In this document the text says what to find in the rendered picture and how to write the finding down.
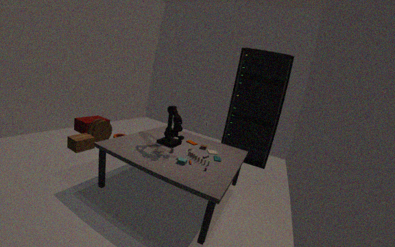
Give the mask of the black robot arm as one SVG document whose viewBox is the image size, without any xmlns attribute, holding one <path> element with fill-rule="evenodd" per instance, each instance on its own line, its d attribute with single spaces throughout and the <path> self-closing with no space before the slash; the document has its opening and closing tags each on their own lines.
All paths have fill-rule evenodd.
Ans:
<svg viewBox="0 0 395 247">
<path fill-rule="evenodd" d="M 181 132 L 181 131 L 182 131 L 182 126 L 181 126 L 181 124 L 182 124 L 182 118 L 181 118 L 181 116 L 178 114 L 178 111 L 177 111 L 177 109 L 176 109 L 176 106 L 168 106 L 168 107 L 167 107 L 167 112 L 169 113 L 169 118 L 168 118 L 167 128 L 165 129 L 165 132 L 164 132 L 164 136 L 165 136 L 164 141 L 167 141 L 167 142 L 168 142 L 168 138 L 167 138 L 167 136 L 165 135 L 165 133 L 166 133 L 166 132 L 170 132 L 170 133 L 169 133 L 169 136 L 170 136 L 170 137 L 172 137 L 172 138 L 177 137 L 177 136 L 178 136 L 178 132 Z M 174 117 L 173 117 L 173 115 L 174 115 Z M 172 130 L 172 128 L 171 128 L 172 119 L 173 119 L 173 123 L 174 123 L 173 128 L 176 129 L 178 132 L 177 132 L 177 131 L 174 132 L 174 131 Z M 179 122 L 180 122 L 180 123 L 179 123 Z"/>
</svg>

